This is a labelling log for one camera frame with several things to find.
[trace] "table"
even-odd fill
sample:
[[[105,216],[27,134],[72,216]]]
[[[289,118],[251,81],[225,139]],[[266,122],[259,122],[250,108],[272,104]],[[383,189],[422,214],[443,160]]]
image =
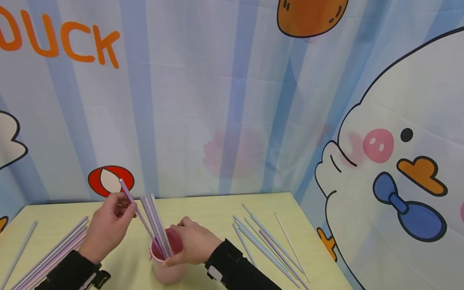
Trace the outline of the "table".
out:
[[[293,199],[291,193],[243,194],[210,197],[191,197],[157,200],[165,226],[177,224],[189,216],[218,237],[227,238],[246,256],[246,252],[235,233],[233,216],[242,221],[248,217],[242,207],[245,203],[253,214],[293,257],[293,252],[274,216],[278,213],[298,253],[303,267],[311,280],[311,290],[352,289],[341,270],[322,244],[313,226]],[[34,264],[39,261],[65,234],[84,216],[92,217],[101,203],[73,203],[26,206],[11,224],[0,234],[0,277],[3,278],[32,222],[38,225],[25,248],[11,278],[6,285],[10,289]],[[262,254],[245,236],[257,267],[284,290],[297,287]],[[160,285],[152,275],[149,261],[150,238],[142,222],[135,219],[129,226],[123,242],[103,261],[103,270],[112,278],[103,289],[170,289],[170,290],[223,290],[224,286],[209,279],[203,265],[189,266],[188,275],[175,286]]]

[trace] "plastic cup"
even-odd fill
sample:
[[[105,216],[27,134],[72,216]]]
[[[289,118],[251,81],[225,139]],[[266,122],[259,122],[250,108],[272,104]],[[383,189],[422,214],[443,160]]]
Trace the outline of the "plastic cup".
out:
[[[173,250],[173,254],[175,255],[180,253],[184,249],[180,236],[175,231],[171,230],[171,228],[166,229],[166,234]],[[169,268],[163,268],[162,264],[164,259],[162,254],[153,244],[153,241],[150,244],[150,257],[153,263],[153,274],[155,275],[156,280],[163,285],[176,284],[187,274],[187,264],[179,264]]]

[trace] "blue bow tie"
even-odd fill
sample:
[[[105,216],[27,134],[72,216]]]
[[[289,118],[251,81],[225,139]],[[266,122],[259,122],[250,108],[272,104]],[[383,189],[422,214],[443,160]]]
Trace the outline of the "blue bow tie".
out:
[[[445,234],[446,221],[441,214],[424,203],[404,201],[388,172],[375,178],[372,191],[378,201],[395,208],[401,226],[411,237],[422,242],[435,242]]]

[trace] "hand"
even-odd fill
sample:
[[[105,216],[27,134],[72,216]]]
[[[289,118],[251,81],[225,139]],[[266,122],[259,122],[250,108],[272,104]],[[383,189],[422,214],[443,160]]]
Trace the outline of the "hand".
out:
[[[184,250],[177,255],[167,258],[163,266],[172,267],[178,264],[202,264],[206,263],[214,250],[222,243],[208,229],[193,222],[189,217],[184,217],[176,226],[171,225],[182,239]]]
[[[121,243],[136,209],[124,193],[110,194],[93,214],[79,253],[95,265],[101,263]]]

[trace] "cartoon backdrop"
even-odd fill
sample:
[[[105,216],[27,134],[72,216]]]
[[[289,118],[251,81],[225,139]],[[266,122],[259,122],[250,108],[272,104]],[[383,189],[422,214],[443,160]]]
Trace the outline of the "cartoon backdrop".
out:
[[[464,284],[463,1],[0,14],[0,231],[118,178],[161,198],[291,191],[355,289]]]

